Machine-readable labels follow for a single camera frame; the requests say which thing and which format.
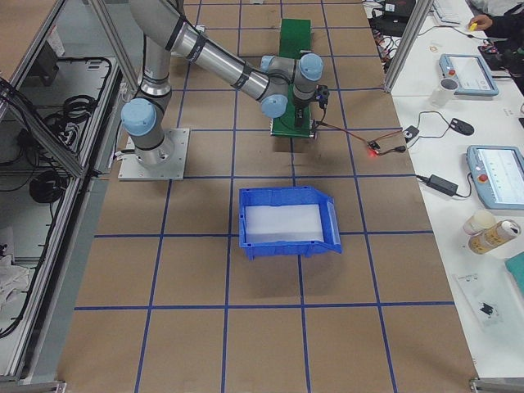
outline white bin bottom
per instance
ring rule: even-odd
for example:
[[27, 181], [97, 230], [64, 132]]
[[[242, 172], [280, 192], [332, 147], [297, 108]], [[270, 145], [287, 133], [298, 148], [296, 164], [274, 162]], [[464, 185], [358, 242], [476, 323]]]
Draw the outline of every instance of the white bin bottom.
[[318, 205], [246, 207], [246, 242], [299, 241], [324, 241]]

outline tablet screen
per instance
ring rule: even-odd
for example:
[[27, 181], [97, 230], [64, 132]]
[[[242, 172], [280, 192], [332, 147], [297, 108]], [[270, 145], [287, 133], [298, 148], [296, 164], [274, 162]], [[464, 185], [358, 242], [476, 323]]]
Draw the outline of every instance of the tablet screen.
[[478, 149], [493, 189], [495, 202], [524, 204], [524, 170], [515, 154], [508, 149]]
[[475, 57], [449, 56], [460, 86], [467, 90], [491, 90], [491, 83]]

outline white table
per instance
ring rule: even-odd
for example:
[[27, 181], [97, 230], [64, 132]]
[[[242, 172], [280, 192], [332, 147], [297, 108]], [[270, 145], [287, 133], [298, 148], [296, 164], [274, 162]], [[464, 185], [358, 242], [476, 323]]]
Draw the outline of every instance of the white table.
[[[463, 15], [460, 31], [468, 33], [466, 25], [472, 17], [465, 2], [454, 2]], [[421, 33], [435, 25], [428, 17]], [[474, 32], [478, 37], [483, 33]], [[437, 85], [441, 72], [438, 60], [442, 53], [478, 54], [481, 40], [468, 38], [452, 29], [433, 29], [420, 36], [409, 54], [392, 95], [403, 128], [417, 124], [418, 113], [430, 111], [428, 96]], [[439, 112], [447, 119], [458, 118], [475, 128], [466, 137], [453, 130], [442, 139], [421, 139], [410, 150], [417, 174], [436, 174], [458, 184], [458, 192], [468, 193], [469, 168], [465, 159], [470, 145], [517, 146], [524, 151], [524, 129], [518, 122], [524, 98], [511, 80], [497, 81], [500, 94], [496, 97], [455, 97]], [[422, 115], [421, 135], [441, 135], [446, 126], [435, 114]], [[457, 310], [463, 325], [479, 377], [524, 377], [524, 300], [513, 285], [504, 260], [524, 251], [522, 237], [485, 255], [468, 249], [469, 236], [462, 225], [483, 206], [475, 190], [467, 200], [451, 198], [421, 184], [431, 226], [448, 275]], [[524, 228], [524, 211], [496, 210], [498, 220], [511, 218]], [[482, 296], [497, 305], [503, 321], [483, 326], [475, 316], [455, 277], [478, 274]]]

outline robotic arm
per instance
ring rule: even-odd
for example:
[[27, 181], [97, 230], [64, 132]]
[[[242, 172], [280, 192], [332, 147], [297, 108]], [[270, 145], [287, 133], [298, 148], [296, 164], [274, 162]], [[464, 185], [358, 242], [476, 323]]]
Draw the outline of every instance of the robotic arm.
[[300, 60], [264, 56], [257, 70], [198, 31], [172, 0], [130, 0], [129, 4], [144, 33], [144, 59], [138, 98], [124, 106], [121, 117], [143, 165], [161, 164], [174, 149], [160, 126], [171, 98], [171, 52], [254, 98], [270, 118], [278, 118], [286, 111], [290, 84], [298, 118], [310, 102], [320, 101], [321, 107], [327, 104], [327, 88], [318, 90], [317, 86], [323, 70], [319, 56], [308, 53]]

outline white cup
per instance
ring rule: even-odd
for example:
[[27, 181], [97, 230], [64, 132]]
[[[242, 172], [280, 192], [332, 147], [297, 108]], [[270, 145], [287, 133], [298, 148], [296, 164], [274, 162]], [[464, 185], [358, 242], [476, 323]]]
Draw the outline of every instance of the white cup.
[[484, 229], [491, 228], [497, 224], [495, 216], [488, 210], [477, 210], [462, 226], [465, 233], [475, 235]]
[[459, 88], [459, 84], [455, 79], [441, 79], [439, 85], [433, 90], [433, 93], [429, 97], [429, 103], [436, 108], [444, 106], [445, 103], [453, 97], [457, 88]]

